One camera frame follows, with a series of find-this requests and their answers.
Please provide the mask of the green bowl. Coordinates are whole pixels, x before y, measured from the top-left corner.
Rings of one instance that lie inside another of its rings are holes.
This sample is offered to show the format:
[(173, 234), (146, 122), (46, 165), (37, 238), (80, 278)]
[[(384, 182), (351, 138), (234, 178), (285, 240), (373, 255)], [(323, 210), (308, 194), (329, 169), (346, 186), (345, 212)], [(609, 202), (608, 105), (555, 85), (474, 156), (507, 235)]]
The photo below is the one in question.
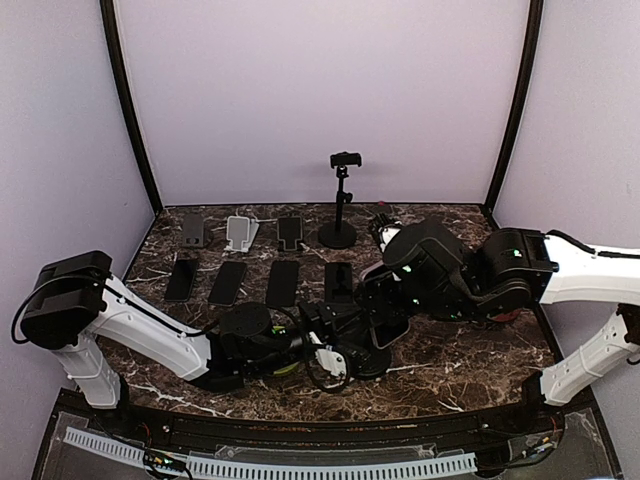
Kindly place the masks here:
[(295, 362), (290, 365), (279, 368), (271, 373), (273, 377), (283, 377), (295, 373), (299, 367), (299, 363)]

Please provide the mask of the black tall phone stand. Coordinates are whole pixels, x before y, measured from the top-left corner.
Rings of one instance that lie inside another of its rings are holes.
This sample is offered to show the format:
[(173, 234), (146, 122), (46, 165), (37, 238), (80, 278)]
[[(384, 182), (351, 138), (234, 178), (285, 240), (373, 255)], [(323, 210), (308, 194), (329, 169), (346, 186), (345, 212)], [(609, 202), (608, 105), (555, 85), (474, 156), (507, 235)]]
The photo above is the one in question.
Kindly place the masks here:
[(356, 152), (336, 153), (330, 156), (330, 166), (338, 179), (335, 220), (318, 230), (318, 241), (327, 248), (342, 250), (353, 247), (357, 240), (356, 229), (343, 219), (344, 206), (353, 200), (353, 194), (344, 190), (344, 182), (349, 177), (350, 166), (362, 166), (362, 156)]

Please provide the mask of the large black phone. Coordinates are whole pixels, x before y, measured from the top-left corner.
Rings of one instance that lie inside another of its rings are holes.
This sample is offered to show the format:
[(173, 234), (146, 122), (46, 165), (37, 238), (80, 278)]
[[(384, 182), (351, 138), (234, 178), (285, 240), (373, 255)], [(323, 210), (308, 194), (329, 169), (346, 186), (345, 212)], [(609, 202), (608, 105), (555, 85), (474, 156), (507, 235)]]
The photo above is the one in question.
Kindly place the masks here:
[(278, 260), (271, 265), (265, 303), (274, 307), (293, 307), (300, 264), (297, 261)]

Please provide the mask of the pink phone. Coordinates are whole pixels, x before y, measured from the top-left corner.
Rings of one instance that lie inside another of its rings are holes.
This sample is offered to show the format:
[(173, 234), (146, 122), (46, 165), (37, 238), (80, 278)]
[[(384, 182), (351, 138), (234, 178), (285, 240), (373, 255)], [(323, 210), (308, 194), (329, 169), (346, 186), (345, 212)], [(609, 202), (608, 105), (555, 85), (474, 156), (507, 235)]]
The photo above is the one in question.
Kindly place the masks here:
[(352, 265), (348, 262), (330, 262), (324, 270), (324, 301), (348, 304), (353, 302)]

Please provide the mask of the black folding phone stand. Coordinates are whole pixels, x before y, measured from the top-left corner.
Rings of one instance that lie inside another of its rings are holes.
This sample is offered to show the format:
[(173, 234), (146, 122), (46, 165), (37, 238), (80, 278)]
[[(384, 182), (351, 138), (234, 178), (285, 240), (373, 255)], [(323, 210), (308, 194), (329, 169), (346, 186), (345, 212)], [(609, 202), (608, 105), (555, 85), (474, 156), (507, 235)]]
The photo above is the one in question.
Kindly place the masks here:
[(276, 222), (278, 249), (281, 252), (302, 250), (304, 225), (300, 216), (279, 217)]

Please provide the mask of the white folding phone stand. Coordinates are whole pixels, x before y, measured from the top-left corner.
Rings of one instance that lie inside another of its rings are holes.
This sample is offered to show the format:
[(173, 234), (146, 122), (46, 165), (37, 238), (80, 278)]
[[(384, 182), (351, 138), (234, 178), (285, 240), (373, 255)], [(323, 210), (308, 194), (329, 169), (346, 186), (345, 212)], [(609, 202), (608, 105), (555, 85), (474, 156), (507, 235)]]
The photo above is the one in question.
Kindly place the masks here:
[(259, 230), (259, 222), (244, 216), (229, 216), (226, 223), (226, 251), (247, 253)]

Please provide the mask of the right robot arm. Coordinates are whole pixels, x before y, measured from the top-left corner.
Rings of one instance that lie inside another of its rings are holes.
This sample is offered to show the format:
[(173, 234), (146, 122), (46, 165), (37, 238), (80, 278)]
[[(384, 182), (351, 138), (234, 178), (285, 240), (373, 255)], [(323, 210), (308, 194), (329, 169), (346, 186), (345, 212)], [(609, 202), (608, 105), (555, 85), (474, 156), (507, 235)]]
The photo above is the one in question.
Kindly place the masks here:
[(639, 352), (639, 253), (584, 244), (559, 231), (501, 228), (472, 250), (439, 221), (403, 225), (376, 215), (369, 230), (382, 253), (360, 277), (374, 326), (418, 314), (441, 321), (508, 323), (535, 305), (616, 304), (604, 326), (562, 361), (532, 374), (510, 413), (521, 434)]

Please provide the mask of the purple edged phone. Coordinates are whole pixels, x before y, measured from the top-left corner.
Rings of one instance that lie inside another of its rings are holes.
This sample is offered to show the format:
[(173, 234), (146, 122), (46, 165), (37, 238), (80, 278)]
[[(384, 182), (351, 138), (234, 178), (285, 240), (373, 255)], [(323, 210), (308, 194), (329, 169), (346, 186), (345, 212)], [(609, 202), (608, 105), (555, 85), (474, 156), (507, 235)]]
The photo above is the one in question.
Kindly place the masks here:
[(237, 299), (246, 271), (247, 264), (244, 262), (223, 262), (213, 281), (208, 303), (216, 306), (232, 306)]

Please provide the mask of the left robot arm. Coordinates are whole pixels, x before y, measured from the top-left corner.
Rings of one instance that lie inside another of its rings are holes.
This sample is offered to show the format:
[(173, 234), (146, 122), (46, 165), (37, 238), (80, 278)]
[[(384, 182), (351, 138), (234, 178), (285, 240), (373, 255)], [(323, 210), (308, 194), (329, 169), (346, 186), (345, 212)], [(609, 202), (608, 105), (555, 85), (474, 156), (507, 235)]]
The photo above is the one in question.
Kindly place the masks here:
[(94, 250), (44, 266), (11, 324), (16, 344), (50, 351), (87, 403), (120, 436), (141, 427), (125, 398), (125, 381), (108, 364), (96, 339), (115, 341), (155, 361), (201, 390), (226, 393), (246, 379), (301, 363), (320, 390), (339, 393), (372, 357), (360, 334), (340, 331), (336, 319), (272, 322), (276, 307), (240, 304), (209, 330), (189, 327), (131, 291), (111, 271), (112, 259)]

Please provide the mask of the dark blue phone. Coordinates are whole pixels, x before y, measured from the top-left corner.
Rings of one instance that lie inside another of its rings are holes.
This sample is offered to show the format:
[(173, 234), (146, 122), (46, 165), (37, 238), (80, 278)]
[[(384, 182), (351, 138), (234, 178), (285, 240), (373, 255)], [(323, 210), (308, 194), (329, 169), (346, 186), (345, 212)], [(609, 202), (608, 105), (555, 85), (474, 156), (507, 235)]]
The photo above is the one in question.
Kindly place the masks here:
[(166, 302), (186, 302), (190, 299), (199, 261), (197, 259), (176, 260), (164, 294)]

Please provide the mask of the grey small phone stand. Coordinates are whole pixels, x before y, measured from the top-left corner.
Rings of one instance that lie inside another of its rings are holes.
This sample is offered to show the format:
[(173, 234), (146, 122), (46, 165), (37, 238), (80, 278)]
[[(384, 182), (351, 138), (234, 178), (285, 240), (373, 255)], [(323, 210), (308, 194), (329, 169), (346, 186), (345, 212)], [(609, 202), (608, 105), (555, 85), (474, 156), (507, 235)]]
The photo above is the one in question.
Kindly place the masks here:
[(206, 240), (204, 217), (200, 214), (187, 214), (182, 223), (181, 246), (184, 248), (203, 248)]

